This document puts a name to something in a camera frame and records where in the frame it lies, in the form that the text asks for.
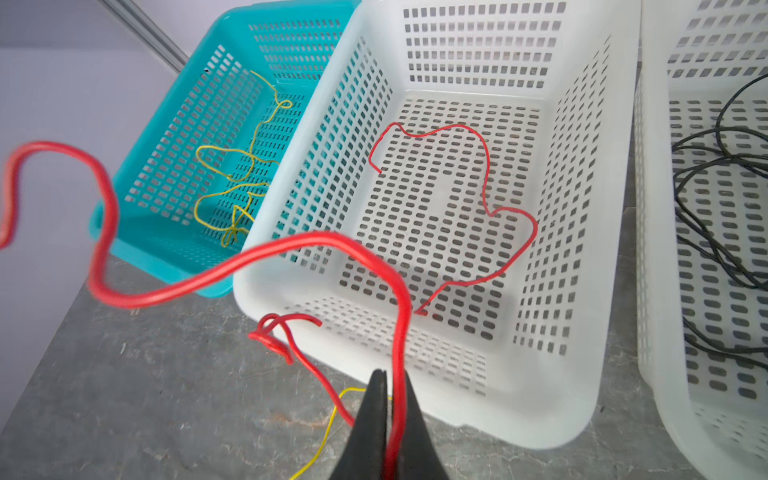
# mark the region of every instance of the gray marble surface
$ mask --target gray marble surface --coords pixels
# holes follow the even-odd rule
[[[451,478],[702,478],[670,440],[637,370],[633,171],[630,158],[589,426],[562,448],[532,451],[427,419]],[[160,286],[118,260],[110,276],[123,291]],[[0,478],[289,478],[315,452],[331,404],[303,367],[249,341],[253,328],[232,296],[129,312],[83,288],[0,434]],[[360,386],[320,369],[337,388]],[[303,478],[328,477],[348,431],[335,425]]]

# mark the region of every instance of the turquoise plastic basket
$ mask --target turquoise plastic basket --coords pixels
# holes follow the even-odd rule
[[[205,169],[194,152],[204,144],[247,151],[253,129],[275,108],[273,91],[249,73],[253,70],[275,85],[280,100],[293,102],[293,108],[279,110],[261,127],[253,149],[258,157],[279,161],[358,3],[262,3],[230,10],[213,24],[114,178],[121,211],[114,255],[175,283],[240,251],[244,235],[224,248],[222,233],[193,217],[200,196],[237,185]],[[244,155],[204,152],[209,152],[203,154],[209,164],[235,177],[251,165]],[[270,182],[277,168],[257,164],[248,183]],[[217,227],[230,226],[232,206],[245,206],[248,190],[266,192],[245,187],[207,200],[200,205],[200,217]],[[254,215],[261,200],[254,201]],[[102,219],[99,205],[91,218],[94,238]],[[241,226],[249,228],[250,221]],[[227,278],[199,294],[222,296],[231,290]]]

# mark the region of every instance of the gray table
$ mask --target gray table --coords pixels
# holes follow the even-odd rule
[[[448,474],[461,478],[702,478],[661,424],[637,370],[634,169],[598,405],[560,449],[532,451],[427,419]],[[122,291],[161,284],[111,261]],[[116,310],[83,287],[0,434],[0,478],[275,478],[314,454],[332,408],[302,366],[248,340],[232,296]],[[337,389],[361,386],[320,366]],[[356,409],[359,397],[352,402]],[[327,478],[346,440],[338,422],[302,478]]]

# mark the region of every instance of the white wall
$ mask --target white wall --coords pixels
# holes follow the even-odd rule
[[[270,1],[274,0],[134,0],[187,55],[227,10]]]
[[[0,65],[0,167],[19,144],[52,140],[114,173],[175,79],[95,0],[0,0]],[[20,197],[0,251],[0,428],[85,280],[98,192],[85,167],[40,154]]]

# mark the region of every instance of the thick red wire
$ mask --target thick red wire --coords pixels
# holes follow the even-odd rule
[[[488,150],[488,144],[485,143],[485,139],[482,137],[482,135],[480,135],[480,133],[478,133],[473,128],[468,127],[466,125],[450,124],[450,125],[446,125],[444,127],[440,127],[437,130],[429,131],[429,132],[427,132],[425,134],[410,134],[410,133],[408,133],[406,131],[406,128],[403,127],[400,123],[398,123],[396,121],[392,122],[391,124],[387,125],[387,128],[384,130],[384,133],[382,133],[381,136],[379,137],[379,139],[376,141],[376,143],[373,144],[373,148],[371,149],[371,153],[368,155],[368,163],[370,164],[371,167],[373,167],[380,174],[382,173],[382,170],[380,168],[378,168],[373,163],[373,160],[372,160],[373,159],[373,152],[376,151],[376,147],[379,146],[379,142],[381,142],[381,140],[387,134],[389,129],[392,128],[392,127],[399,128],[406,137],[411,137],[411,138],[428,137],[429,135],[434,135],[434,134],[436,134],[439,131],[448,130],[450,128],[463,128],[463,129],[465,129],[465,130],[467,130],[469,132],[472,132],[482,142],[482,146],[485,149],[485,159],[488,162],[488,165],[485,168],[485,180],[482,183],[482,206],[483,206],[483,208],[485,208],[485,212],[488,214],[489,217],[495,217],[496,214],[498,214],[499,212],[502,212],[502,211],[512,212],[514,214],[521,214],[525,218],[529,219],[531,221],[531,225],[533,226],[533,230],[531,232],[531,236],[528,237],[528,239],[525,241],[525,243],[523,243],[523,246],[520,247],[520,250],[515,252],[515,255],[512,255],[512,258],[509,259],[509,261],[507,263],[505,263],[504,266],[501,269],[496,270],[494,273],[491,273],[488,276],[483,276],[483,277],[475,279],[475,280],[467,280],[467,281],[463,281],[463,282],[462,281],[449,280],[448,282],[443,283],[437,290],[435,290],[435,292],[432,294],[432,296],[430,296],[429,299],[426,302],[424,302],[414,312],[416,315],[426,315],[427,312],[426,312],[426,310],[424,310],[425,307],[427,305],[429,305],[435,298],[437,298],[437,296],[443,290],[445,290],[446,287],[451,286],[451,285],[456,285],[456,286],[472,286],[472,285],[477,285],[479,283],[484,283],[484,282],[487,282],[489,280],[493,280],[497,276],[500,276],[505,271],[507,271],[507,269],[510,266],[512,266],[512,264],[523,254],[523,252],[525,252],[528,249],[528,247],[531,246],[531,243],[533,243],[533,240],[536,239],[536,235],[538,235],[538,222],[536,222],[536,219],[533,218],[533,215],[531,215],[530,213],[526,212],[525,210],[521,210],[519,208],[515,208],[515,207],[499,207],[496,210],[493,210],[492,212],[491,212],[491,209],[488,208],[488,200],[485,198],[485,190],[488,187],[488,177],[491,175],[491,152]]]
[[[104,282],[104,272],[106,270],[109,247],[112,245],[112,241],[118,232],[118,198],[104,166],[90,154],[70,145],[46,141],[31,142],[22,145],[11,153],[3,175],[3,204],[5,209],[2,221],[0,221],[0,249],[7,247],[11,243],[18,224],[18,184],[21,166],[31,155],[43,151],[73,157],[75,160],[88,165],[96,178],[98,189],[104,199],[104,222],[101,228],[101,236],[91,258],[88,288],[94,297],[108,305],[133,309],[169,302],[180,296],[212,285],[253,262],[305,247],[324,246],[336,248],[350,255],[365,268],[382,277],[392,287],[392,291],[398,300],[399,310],[397,324],[395,325],[395,338],[392,342],[392,389],[396,400],[394,401],[392,411],[392,433],[389,436],[384,459],[384,478],[394,478],[400,443],[402,442],[402,435],[406,427],[408,408],[406,399],[408,396],[406,395],[405,347],[408,328],[411,323],[412,308],[408,287],[406,287],[396,270],[387,262],[378,258],[373,252],[370,252],[354,240],[343,236],[341,233],[309,232],[281,238],[245,250],[210,270],[206,270],[174,285],[160,288],[154,292],[136,295],[116,292]]]
[[[266,322],[269,320],[272,320],[272,322],[266,325]],[[317,377],[320,383],[323,384],[323,388],[326,390],[326,392],[328,392],[328,395],[331,397],[331,400],[333,400],[333,404],[336,405],[336,408],[339,410],[339,414],[342,416],[342,418],[344,418],[344,420],[349,423],[349,426],[354,425],[355,419],[352,418],[344,404],[341,402],[339,394],[336,393],[336,390],[333,389],[331,382],[329,382],[326,376],[323,375],[323,373],[320,372],[317,367],[314,366],[308,359],[306,359],[304,354],[301,353],[301,350],[299,350],[299,347],[296,345],[296,341],[293,340],[293,334],[291,333],[290,328],[288,328],[288,325],[286,325],[286,322],[289,320],[307,320],[317,326],[321,326],[323,324],[323,322],[321,322],[319,319],[310,315],[305,315],[303,313],[291,313],[289,315],[282,316],[277,315],[276,313],[269,313],[262,317],[261,321],[259,321],[259,326],[256,328],[256,330],[248,334],[248,338],[263,343],[266,348],[272,350],[278,355],[283,356],[283,358],[286,360],[286,363],[291,365],[293,364],[293,357],[291,357],[290,352],[286,348],[285,344],[270,335],[270,332],[276,326],[280,325],[283,327],[283,331],[285,332],[286,338],[288,339],[288,345],[293,351],[293,354],[296,355],[296,357],[299,358],[299,361],[306,367],[306,369],[312,372],[312,374]]]

